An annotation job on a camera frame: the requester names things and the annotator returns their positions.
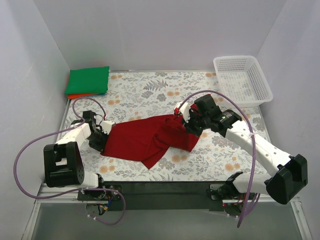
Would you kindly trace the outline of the red t-shirt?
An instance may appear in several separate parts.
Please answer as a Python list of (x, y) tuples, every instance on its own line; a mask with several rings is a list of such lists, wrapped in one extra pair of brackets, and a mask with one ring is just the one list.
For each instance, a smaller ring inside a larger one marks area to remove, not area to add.
[(187, 132), (182, 119), (166, 114), (117, 123), (101, 155), (141, 162), (151, 169), (170, 147), (191, 152), (199, 137)]

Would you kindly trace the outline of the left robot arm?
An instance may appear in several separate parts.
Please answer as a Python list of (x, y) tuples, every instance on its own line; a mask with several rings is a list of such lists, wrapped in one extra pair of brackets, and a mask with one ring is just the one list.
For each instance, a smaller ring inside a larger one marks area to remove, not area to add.
[(78, 186), (85, 189), (101, 188), (103, 178), (98, 173), (88, 173), (84, 169), (80, 148), (88, 145), (102, 153), (112, 128), (116, 125), (110, 120), (97, 123), (96, 113), (88, 110), (82, 118), (71, 123), (69, 130), (54, 144), (43, 149), (45, 183), (49, 188)]

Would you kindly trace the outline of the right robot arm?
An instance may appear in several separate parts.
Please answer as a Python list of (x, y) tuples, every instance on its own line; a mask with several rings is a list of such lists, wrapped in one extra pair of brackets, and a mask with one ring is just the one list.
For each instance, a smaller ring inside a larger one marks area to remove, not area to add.
[(223, 185), (213, 190), (216, 197), (232, 198), (240, 194), (264, 194), (285, 205), (308, 184), (308, 163), (304, 156), (280, 150), (255, 133), (243, 113), (231, 109), (221, 111), (209, 91), (194, 101), (192, 108), (186, 101), (177, 103), (174, 112), (182, 116), (188, 133), (200, 136), (211, 130), (238, 145), (252, 156), (252, 163), (260, 163), (266, 174), (234, 173)]

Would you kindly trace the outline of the teal folded t-shirt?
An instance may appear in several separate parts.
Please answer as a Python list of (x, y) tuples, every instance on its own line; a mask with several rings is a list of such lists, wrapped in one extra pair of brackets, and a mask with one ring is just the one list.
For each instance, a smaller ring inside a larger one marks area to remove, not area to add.
[(91, 94), (90, 97), (100, 97), (100, 96), (105, 96), (106, 93), (94, 93), (94, 94)]

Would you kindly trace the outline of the orange folded t-shirt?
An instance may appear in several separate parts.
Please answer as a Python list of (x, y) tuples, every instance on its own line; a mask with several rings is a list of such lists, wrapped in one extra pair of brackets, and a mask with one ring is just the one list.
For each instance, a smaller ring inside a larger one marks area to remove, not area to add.
[(77, 94), (68, 94), (67, 97), (68, 99), (77, 99), (77, 98), (82, 98), (82, 97), (91, 97), (94, 96), (95, 93), (77, 93)]

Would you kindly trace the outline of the white plastic basket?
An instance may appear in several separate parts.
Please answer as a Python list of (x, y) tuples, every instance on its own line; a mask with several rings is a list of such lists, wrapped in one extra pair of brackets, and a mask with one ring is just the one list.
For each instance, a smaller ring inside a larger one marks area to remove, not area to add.
[(213, 59), (221, 93), (239, 107), (255, 108), (273, 100), (273, 94), (258, 60), (251, 55)]

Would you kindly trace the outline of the floral patterned table mat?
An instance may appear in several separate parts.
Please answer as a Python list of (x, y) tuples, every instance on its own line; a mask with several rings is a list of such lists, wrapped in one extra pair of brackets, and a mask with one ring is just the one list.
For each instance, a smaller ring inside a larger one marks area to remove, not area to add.
[[(194, 101), (203, 90), (213, 90), (213, 99), (222, 110), (227, 108), (219, 96), (220, 87), (212, 72), (112, 72), (104, 96), (71, 100), (64, 127), (83, 111), (93, 111), (116, 123), (171, 114), (176, 103)], [(141, 162), (104, 157), (84, 143), (80, 148), (84, 169), (100, 174), (106, 181), (224, 181), (236, 172), (264, 174), (259, 164), (236, 144), (217, 133), (202, 133), (192, 152), (169, 148), (152, 167)]]

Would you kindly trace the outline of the green folded t-shirt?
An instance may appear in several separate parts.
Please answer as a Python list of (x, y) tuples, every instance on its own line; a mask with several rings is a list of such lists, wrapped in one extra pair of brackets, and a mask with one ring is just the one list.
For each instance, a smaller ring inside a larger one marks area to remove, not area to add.
[(109, 72), (109, 66), (70, 70), (64, 93), (105, 94), (108, 90)]

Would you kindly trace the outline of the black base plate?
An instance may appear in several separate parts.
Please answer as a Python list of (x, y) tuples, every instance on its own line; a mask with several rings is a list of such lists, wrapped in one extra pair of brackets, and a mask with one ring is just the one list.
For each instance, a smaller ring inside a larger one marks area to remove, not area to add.
[(221, 212), (224, 201), (244, 202), (244, 193), (227, 190), (223, 181), (107, 181), (120, 192), (126, 210), (210, 210)]

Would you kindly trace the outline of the aluminium rail frame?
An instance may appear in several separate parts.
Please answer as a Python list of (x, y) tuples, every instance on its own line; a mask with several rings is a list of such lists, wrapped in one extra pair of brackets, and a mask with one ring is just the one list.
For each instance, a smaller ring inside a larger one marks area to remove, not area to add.
[(310, 240), (301, 201), (281, 205), (262, 195), (242, 223), (243, 203), (208, 209), (127, 210), (114, 196), (42, 186), (25, 240)]

